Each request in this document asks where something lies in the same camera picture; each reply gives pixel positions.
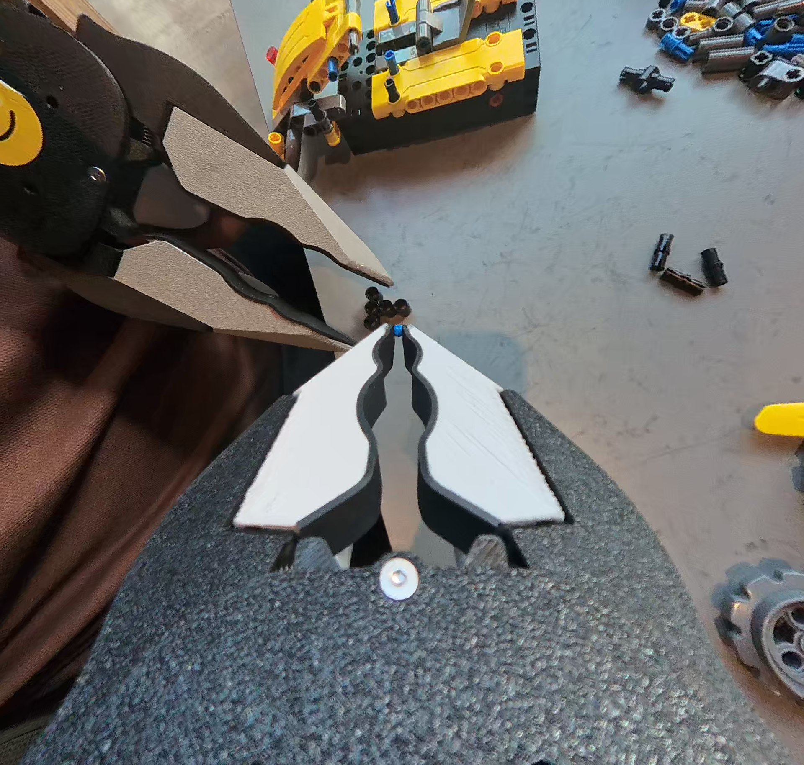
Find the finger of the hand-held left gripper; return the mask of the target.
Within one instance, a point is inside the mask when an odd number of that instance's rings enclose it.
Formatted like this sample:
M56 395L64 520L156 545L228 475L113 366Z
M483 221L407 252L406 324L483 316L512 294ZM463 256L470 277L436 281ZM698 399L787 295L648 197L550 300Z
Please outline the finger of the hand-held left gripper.
M393 284L373 251L292 168L274 165L178 107L162 144L190 194L239 218L275 224L342 268Z
M167 239L124 251L114 280L217 334L334 352L355 345L323 321L253 288L222 260L206 262Z

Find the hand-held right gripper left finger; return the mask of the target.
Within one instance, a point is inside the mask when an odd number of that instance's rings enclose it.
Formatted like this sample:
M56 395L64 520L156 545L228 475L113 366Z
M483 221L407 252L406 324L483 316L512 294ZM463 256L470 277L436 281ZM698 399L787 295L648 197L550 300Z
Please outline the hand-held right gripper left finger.
M234 527L323 539L333 554L372 529L382 493L373 426L395 344L381 326L296 389Z

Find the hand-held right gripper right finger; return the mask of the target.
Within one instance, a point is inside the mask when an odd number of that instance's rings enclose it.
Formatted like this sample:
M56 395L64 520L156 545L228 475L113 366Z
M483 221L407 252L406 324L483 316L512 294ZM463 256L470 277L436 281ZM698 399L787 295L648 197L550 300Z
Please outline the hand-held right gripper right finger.
M405 328L412 408L423 423L417 503L432 532L468 555L477 539L520 555L514 530L567 513L508 408L508 392L414 326Z

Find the black multi-hole connector piece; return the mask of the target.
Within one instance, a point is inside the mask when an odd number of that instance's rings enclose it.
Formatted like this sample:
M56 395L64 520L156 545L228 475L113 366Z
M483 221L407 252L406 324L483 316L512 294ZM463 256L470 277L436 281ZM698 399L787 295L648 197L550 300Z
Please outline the black multi-hole connector piece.
M388 300L375 286L366 289L363 310L363 327L369 331L389 321L401 321L412 313L412 307L406 299Z

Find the yellow toy vehicle model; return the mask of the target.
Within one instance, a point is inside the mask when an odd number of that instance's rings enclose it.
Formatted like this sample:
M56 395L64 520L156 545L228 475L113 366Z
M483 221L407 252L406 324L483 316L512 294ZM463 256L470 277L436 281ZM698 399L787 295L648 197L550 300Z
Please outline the yellow toy vehicle model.
M268 145L298 168L305 137L328 162L452 137L536 111L536 0L311 0L274 67Z

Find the pile of small building parts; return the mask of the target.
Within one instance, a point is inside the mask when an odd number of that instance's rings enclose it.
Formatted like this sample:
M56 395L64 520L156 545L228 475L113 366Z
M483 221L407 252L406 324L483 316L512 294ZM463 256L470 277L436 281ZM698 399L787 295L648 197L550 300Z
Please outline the pile of small building parts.
M705 77L734 74L768 100L803 100L803 0L658 0L645 31Z

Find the grey desk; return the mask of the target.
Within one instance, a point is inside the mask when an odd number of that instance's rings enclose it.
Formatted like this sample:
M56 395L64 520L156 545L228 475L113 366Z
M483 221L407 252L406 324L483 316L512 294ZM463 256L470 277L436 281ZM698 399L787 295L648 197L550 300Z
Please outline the grey desk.
M802 401L802 102L704 77L645 32L658 0L536 0L530 117L318 165L312 184L375 252L413 321L515 389L655 529L717 648L735 562L801 567L797 439L757 433ZM623 67L658 67L638 96ZM649 263L702 280L690 297ZM709 287L700 252L729 278Z

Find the yellow curved panel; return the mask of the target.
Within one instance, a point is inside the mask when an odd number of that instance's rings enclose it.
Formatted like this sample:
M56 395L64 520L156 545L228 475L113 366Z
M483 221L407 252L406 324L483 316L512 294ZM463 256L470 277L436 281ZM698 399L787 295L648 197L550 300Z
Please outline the yellow curved panel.
M759 410L753 425L766 435L802 439L803 414L803 402L769 404Z

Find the group of grey toothed wheels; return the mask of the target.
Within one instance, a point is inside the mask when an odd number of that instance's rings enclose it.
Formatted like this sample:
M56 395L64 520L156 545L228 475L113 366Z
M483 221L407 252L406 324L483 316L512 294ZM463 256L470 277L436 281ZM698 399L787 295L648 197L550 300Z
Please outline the group of grey toothed wheels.
M714 624L770 689L803 700L803 573L782 559L739 562L711 595Z

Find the black long axle pin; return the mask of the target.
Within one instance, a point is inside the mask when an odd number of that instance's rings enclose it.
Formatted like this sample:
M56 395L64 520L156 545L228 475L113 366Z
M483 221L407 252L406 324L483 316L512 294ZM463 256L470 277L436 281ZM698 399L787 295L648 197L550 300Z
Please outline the black long axle pin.
M653 92L669 92L675 84L675 78L662 75L658 67L653 65L641 69L623 67L619 83L638 96L648 96Z

